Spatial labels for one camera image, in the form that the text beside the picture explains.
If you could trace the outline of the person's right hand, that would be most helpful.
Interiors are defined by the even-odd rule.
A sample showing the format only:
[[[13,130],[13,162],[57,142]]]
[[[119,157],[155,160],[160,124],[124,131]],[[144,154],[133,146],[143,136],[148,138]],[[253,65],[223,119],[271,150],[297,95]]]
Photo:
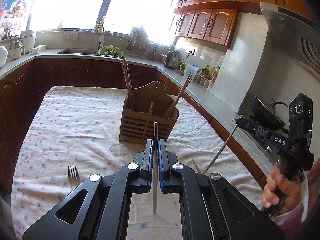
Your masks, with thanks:
[[[261,204],[265,208],[277,205],[280,201],[276,195],[276,190],[280,190],[286,195],[285,202],[278,214],[282,215],[294,210],[302,201],[302,190],[300,179],[296,175],[293,180],[288,180],[280,171],[278,164],[275,164],[271,173],[266,178],[266,185],[261,197]]]

